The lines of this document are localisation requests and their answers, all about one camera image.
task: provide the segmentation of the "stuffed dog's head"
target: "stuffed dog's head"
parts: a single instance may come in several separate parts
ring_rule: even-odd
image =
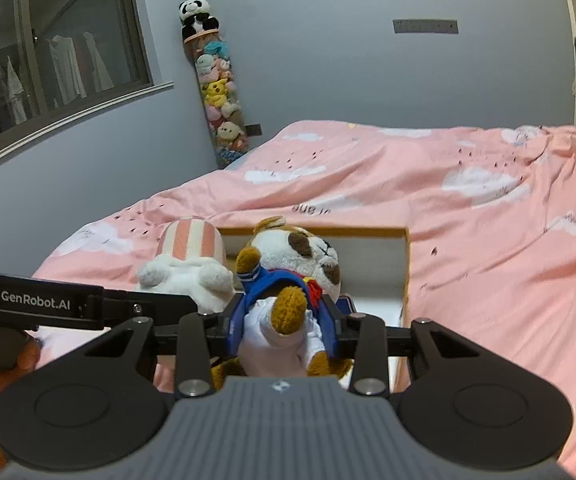
[[[291,270],[314,278],[333,301],[339,299],[341,273],[337,251],[323,238],[276,216],[262,220],[250,244],[261,253],[261,266]]]

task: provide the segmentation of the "cardboard box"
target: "cardboard box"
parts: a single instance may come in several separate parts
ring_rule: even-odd
[[[401,326],[407,303],[410,241],[407,228],[307,227],[337,250],[341,267],[341,293],[350,296],[358,312],[382,318],[388,326]],[[237,254],[253,235],[252,228],[219,229],[228,263],[234,270]],[[390,358],[390,384],[394,386],[397,358]]]

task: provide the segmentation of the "pink bedsheet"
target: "pink bedsheet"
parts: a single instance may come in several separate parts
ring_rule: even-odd
[[[180,216],[233,227],[276,214],[407,225],[408,319],[436,319],[562,389],[575,424],[561,462],[576,476],[576,128],[298,122],[234,170],[85,226],[35,276],[132,288]]]

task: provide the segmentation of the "striped hat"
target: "striped hat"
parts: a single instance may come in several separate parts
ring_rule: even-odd
[[[179,260],[208,256],[226,264],[220,232],[210,222],[196,216],[172,222],[159,240],[157,254],[171,254]]]

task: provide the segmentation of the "light blue wall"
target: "light blue wall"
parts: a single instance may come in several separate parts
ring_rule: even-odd
[[[247,123],[385,126],[571,123],[566,0],[209,0]],[[458,36],[393,33],[454,18]]]
[[[138,0],[156,82],[175,87],[44,137],[0,165],[0,272],[29,276],[83,224],[215,170],[179,0]]]

